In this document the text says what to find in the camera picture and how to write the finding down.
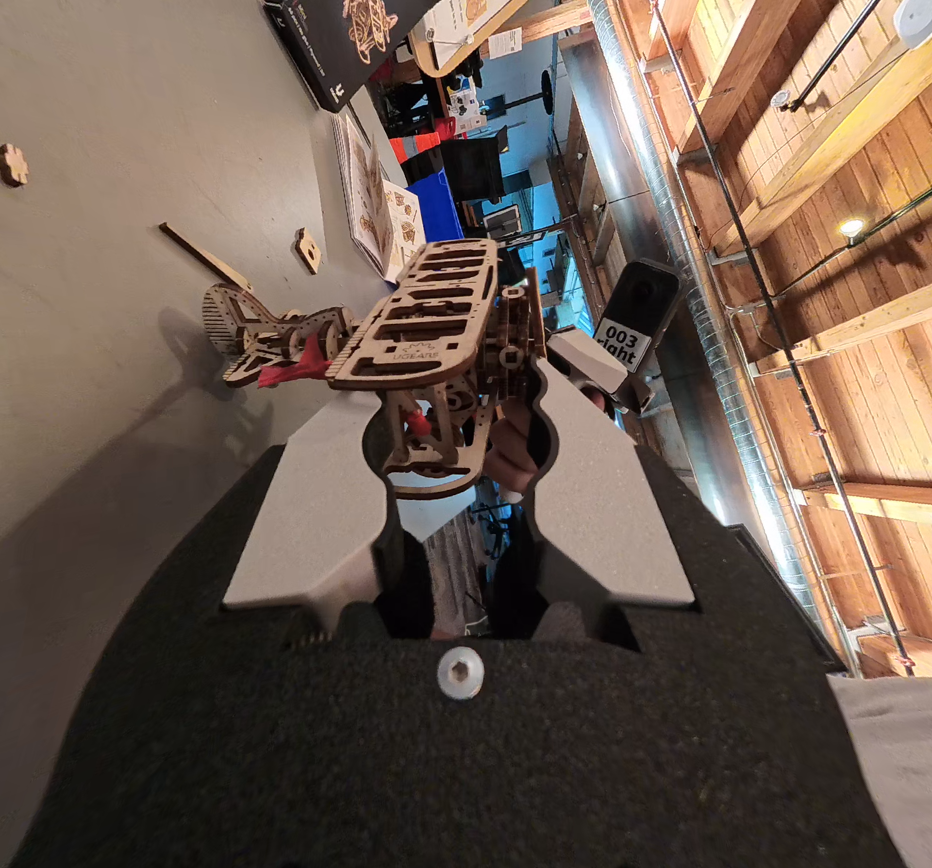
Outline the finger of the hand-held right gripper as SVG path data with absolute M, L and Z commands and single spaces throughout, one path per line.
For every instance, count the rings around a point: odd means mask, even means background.
M 604 394 L 617 394 L 630 376 L 624 364 L 576 327 L 553 332 L 546 349 L 569 366 L 570 381 L 580 387 L 591 385 Z

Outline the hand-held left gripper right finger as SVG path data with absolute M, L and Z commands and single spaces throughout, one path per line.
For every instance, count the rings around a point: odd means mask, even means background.
M 696 596 L 636 445 L 547 360 L 530 362 L 525 496 L 536 588 L 602 637 L 632 608 L 693 610 Z

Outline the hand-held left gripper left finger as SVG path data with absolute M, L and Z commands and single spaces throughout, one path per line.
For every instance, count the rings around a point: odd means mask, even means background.
M 335 631 L 382 590 L 377 545 L 397 518 L 364 441 L 379 396 L 339 391 L 287 441 L 232 574 L 227 610 L 297 606 Z

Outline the wooden biplane model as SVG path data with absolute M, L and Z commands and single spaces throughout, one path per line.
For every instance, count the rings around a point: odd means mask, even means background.
M 530 363 L 546 357 L 537 276 L 505 284 L 499 252 L 491 240 L 420 246 L 362 321 L 344 306 L 273 315 L 246 289 L 218 283 L 202 322 L 227 359 L 228 386 L 317 380 L 379 396 L 391 444 L 381 473 L 433 481 L 397 487 L 402 500 L 449 498 L 479 481 L 496 409 L 524 399 Z

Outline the grey desk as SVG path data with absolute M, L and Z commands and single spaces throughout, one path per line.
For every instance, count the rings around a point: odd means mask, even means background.
M 364 315 L 386 289 L 350 235 L 331 116 L 261 0 L 2 0 L 1 130 L 29 166 L 1 210 L 6 865 L 137 594 L 325 396 L 222 383 L 216 277 L 158 224 L 277 313 Z

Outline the person's right hand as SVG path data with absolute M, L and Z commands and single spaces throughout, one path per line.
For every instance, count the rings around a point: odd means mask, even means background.
M 498 486 L 499 497 L 520 504 L 542 473 L 529 450 L 531 409 L 518 398 L 500 406 L 488 435 L 483 471 Z

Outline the small black monitor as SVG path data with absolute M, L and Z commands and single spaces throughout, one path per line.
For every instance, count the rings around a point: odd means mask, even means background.
M 440 143 L 453 201 L 500 201 L 506 194 L 495 136 L 454 138 Z

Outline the blue storage bin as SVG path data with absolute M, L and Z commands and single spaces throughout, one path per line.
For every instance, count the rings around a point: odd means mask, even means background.
M 408 185 L 406 190 L 418 200 L 427 243 L 464 239 L 457 206 L 444 169 Z

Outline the open instruction booklet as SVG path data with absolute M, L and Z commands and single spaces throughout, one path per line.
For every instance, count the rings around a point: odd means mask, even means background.
M 426 244 L 419 200 L 385 177 L 379 150 L 367 144 L 351 117 L 331 120 L 351 236 L 382 280 L 396 285 Z

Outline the pointed wooden stick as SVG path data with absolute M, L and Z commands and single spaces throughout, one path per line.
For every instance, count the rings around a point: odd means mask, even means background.
M 189 242 L 180 233 L 175 231 L 168 223 L 158 224 L 157 229 L 168 237 L 175 245 L 179 246 L 187 255 L 191 256 L 207 270 L 216 275 L 216 277 L 225 284 L 237 286 L 240 289 L 251 291 L 249 280 L 234 268 L 230 267 L 225 261 L 215 256 L 209 251 L 203 250 L 197 245 Z

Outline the white ceiling device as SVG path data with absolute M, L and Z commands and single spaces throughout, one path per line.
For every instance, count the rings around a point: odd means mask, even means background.
M 899 39 L 916 50 L 931 39 L 931 0 L 902 0 L 893 18 Z

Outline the black model kit box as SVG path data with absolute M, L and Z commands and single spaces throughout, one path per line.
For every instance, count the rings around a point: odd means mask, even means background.
M 442 0 L 263 0 L 321 109 L 338 113 Z

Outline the silver spiral air duct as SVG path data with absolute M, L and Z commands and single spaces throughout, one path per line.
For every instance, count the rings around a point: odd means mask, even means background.
M 666 254 L 682 279 L 680 343 L 670 326 L 658 361 L 680 419 L 704 502 L 745 525 L 803 612 L 834 640 L 851 677 L 864 673 L 814 567 L 815 554 L 786 491 L 751 394 L 655 106 L 635 63 L 618 0 L 586 0 L 614 96 L 615 123 L 649 193 Z

